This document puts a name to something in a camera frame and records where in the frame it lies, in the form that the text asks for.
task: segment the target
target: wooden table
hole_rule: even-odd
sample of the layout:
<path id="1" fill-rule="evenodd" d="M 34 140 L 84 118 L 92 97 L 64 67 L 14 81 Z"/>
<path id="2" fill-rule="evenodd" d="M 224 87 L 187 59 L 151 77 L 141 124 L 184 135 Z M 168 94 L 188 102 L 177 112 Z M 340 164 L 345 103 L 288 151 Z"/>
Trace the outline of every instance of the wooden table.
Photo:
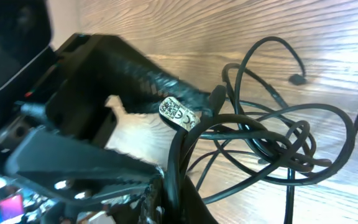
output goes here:
<path id="1" fill-rule="evenodd" d="M 208 91 L 222 82 L 223 66 L 239 63 L 256 41 L 270 35 L 282 37 L 303 59 L 307 85 L 288 83 L 288 77 L 300 69 L 276 43 L 261 46 L 248 68 L 272 84 L 290 105 L 327 103 L 353 119 L 358 111 L 358 1 L 79 0 L 79 13 L 83 32 L 119 34 L 165 70 Z M 278 109 L 249 77 L 243 78 L 241 98 Z M 120 125 L 111 146 L 164 165 L 174 132 L 154 115 L 127 115 L 118 102 L 115 105 Z M 224 112 L 232 113 L 232 108 L 225 105 Z M 316 157 L 336 158 L 344 127 L 334 114 L 304 110 L 289 117 L 310 121 L 318 142 Z M 286 131 L 278 121 L 264 124 Z M 227 148 L 249 150 L 241 141 Z M 192 159 L 214 149 L 213 143 L 200 141 Z M 261 169 L 253 157 L 236 158 Z M 193 180 L 205 164 L 191 174 Z M 273 174 L 284 177 L 286 171 Z M 219 157 L 200 194 L 209 196 L 245 178 Z M 285 187 L 258 182 L 208 208 L 219 223 L 283 223 Z M 358 223 L 358 136 L 351 159 L 337 175 L 318 185 L 296 188 L 294 223 Z"/>

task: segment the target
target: silver screw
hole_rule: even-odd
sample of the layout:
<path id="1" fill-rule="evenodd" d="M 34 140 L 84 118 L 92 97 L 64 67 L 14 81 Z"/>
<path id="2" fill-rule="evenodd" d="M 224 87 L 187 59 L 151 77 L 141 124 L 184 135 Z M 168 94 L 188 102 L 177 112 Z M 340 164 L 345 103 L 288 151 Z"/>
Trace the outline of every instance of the silver screw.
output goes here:
<path id="1" fill-rule="evenodd" d="M 62 180 L 55 184 L 56 190 L 66 190 L 72 187 L 74 184 L 74 180 Z"/>
<path id="2" fill-rule="evenodd" d="M 75 199 L 85 200 L 92 197 L 92 192 L 90 190 L 84 190 L 74 196 Z"/>

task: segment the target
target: white label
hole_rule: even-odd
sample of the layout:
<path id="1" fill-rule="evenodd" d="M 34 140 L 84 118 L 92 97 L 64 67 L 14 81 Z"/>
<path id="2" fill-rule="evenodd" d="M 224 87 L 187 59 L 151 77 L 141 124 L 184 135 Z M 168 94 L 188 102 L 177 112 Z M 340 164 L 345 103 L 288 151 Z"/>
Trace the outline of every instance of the white label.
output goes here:
<path id="1" fill-rule="evenodd" d="M 160 114 L 175 124 L 179 124 L 187 131 L 190 131 L 200 122 L 200 119 L 194 112 L 183 106 L 172 96 L 169 96 L 162 101 L 160 105 Z"/>

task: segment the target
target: tangled cable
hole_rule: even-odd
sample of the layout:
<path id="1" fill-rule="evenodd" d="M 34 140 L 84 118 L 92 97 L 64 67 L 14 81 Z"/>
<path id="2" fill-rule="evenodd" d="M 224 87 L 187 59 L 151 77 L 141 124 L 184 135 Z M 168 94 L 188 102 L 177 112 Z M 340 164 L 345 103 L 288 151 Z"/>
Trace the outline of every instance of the tangled cable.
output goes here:
<path id="1" fill-rule="evenodd" d="M 292 223 L 295 186 L 317 184 L 334 175 L 349 160 L 354 148 L 356 133 L 358 131 L 358 115 L 355 125 L 353 125 L 350 117 L 335 106 L 319 103 L 288 106 L 285 100 L 271 85 L 246 68 L 247 63 L 255 50 L 268 41 L 276 41 L 283 44 L 298 62 L 302 75 L 293 75 L 290 77 L 289 81 L 295 85 L 306 83 L 305 67 L 301 59 L 287 42 L 278 37 L 266 37 L 258 41 L 247 52 L 240 65 L 236 63 L 227 64 L 222 70 L 222 78 L 223 82 L 226 83 L 226 87 L 217 86 L 211 93 L 209 97 L 209 108 L 203 111 L 200 118 L 201 122 L 189 132 L 184 129 L 179 129 L 173 138 L 168 157 L 167 173 L 165 175 L 165 191 L 173 216 L 180 217 L 180 189 L 181 182 L 183 182 L 186 173 L 191 171 L 201 160 L 209 156 L 211 156 L 211 158 L 196 185 L 197 190 L 200 189 L 206 174 L 219 154 L 222 154 L 238 169 L 249 174 L 250 177 L 222 192 L 203 198 L 205 204 L 226 198 L 259 180 L 264 180 L 271 184 L 286 185 L 287 206 L 284 223 Z M 234 90 L 228 77 L 228 71 L 232 68 L 238 68 Z M 240 100 L 239 95 L 243 73 L 248 74 L 262 84 L 282 109 L 275 111 L 258 103 Z M 219 114 L 219 111 L 226 100 L 229 100 L 232 103 L 235 114 Z M 245 112 L 241 105 L 258 108 L 265 112 Z M 284 117 L 285 113 L 305 109 L 331 111 L 342 119 L 346 128 L 346 140 L 335 161 L 331 162 L 329 159 L 316 159 L 313 157 L 317 145 L 314 137 L 310 133 L 310 125 L 307 121 L 292 121 Z M 249 117 L 251 115 L 258 115 L 260 117 L 252 119 Z M 289 130 L 285 136 L 269 131 L 260 123 L 261 121 L 270 118 L 279 119 L 288 126 Z M 234 130 L 227 126 L 223 126 L 225 123 L 236 123 L 238 124 L 239 129 Z M 293 134 L 296 136 L 295 142 L 289 140 L 290 136 Z M 201 156 L 188 168 L 190 157 L 198 139 L 213 140 L 217 150 Z M 244 140 L 252 152 L 225 150 L 224 148 L 233 139 Z M 248 154 L 255 156 L 260 158 L 259 163 L 268 164 L 268 166 L 256 172 L 233 158 L 231 154 Z M 319 172 L 313 172 L 315 166 L 325 167 L 325 169 Z M 278 167 L 288 168 L 287 179 L 269 177 L 269 174 Z M 296 172 L 302 174 L 305 178 L 296 179 Z"/>

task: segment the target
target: qr code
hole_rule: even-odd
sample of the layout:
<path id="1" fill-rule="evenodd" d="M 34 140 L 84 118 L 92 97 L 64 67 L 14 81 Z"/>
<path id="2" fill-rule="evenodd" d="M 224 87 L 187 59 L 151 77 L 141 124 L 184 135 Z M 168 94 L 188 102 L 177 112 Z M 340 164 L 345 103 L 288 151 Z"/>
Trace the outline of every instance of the qr code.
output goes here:
<path id="1" fill-rule="evenodd" d="M 162 102 L 160 106 L 160 111 L 165 115 L 169 116 L 171 119 L 175 117 L 175 114 L 179 110 L 179 105 L 177 105 L 173 100 L 166 99 Z"/>

